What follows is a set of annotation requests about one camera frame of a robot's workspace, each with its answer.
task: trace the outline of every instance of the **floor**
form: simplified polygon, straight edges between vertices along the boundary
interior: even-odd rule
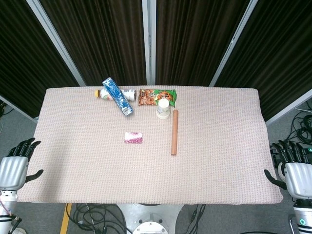
[[[268,126],[270,143],[284,139],[289,134],[291,121],[297,110],[292,110]],[[0,121],[0,156],[6,156],[11,148],[21,141],[31,138],[36,124],[13,110]],[[293,202],[286,191],[281,191],[283,201],[274,205],[207,205],[199,223],[199,234],[239,234],[247,231],[266,231],[278,234],[291,234],[288,215],[293,213]],[[61,229],[65,204],[55,203],[18,203],[16,214],[23,218],[20,227],[29,234],[58,234]],[[177,219],[176,233],[185,233],[195,206],[185,205]],[[86,233],[69,224],[68,234]]]

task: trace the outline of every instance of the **robotic hand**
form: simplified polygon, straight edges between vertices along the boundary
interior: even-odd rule
[[[22,141],[14,147],[0,164],[0,234],[11,234],[21,222],[21,218],[13,214],[17,203],[17,190],[25,183],[37,179],[43,170],[34,175],[27,176],[28,162],[40,141],[32,143],[35,139]],[[16,224],[10,232],[12,220]]]
[[[268,170],[264,170],[264,173],[272,184],[288,190],[296,199],[293,209],[299,233],[312,233],[312,165],[300,144],[294,144],[292,141],[288,144],[281,140],[278,142],[279,144],[273,144],[273,147],[282,159],[286,182],[274,179]]]

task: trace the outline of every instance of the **snack bag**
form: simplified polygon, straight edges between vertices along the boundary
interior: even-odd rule
[[[171,106],[176,104],[176,90],[140,89],[138,105],[158,105],[158,101],[166,98]]]

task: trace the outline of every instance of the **dark curtain panel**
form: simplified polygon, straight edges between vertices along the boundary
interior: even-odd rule
[[[260,0],[217,83],[259,91],[265,120],[312,88],[312,1]]]
[[[0,1],[0,95],[31,117],[47,88],[77,86],[24,0]]]
[[[142,0],[40,0],[87,85],[146,84]]]
[[[208,86],[248,0],[157,0],[156,83]]]

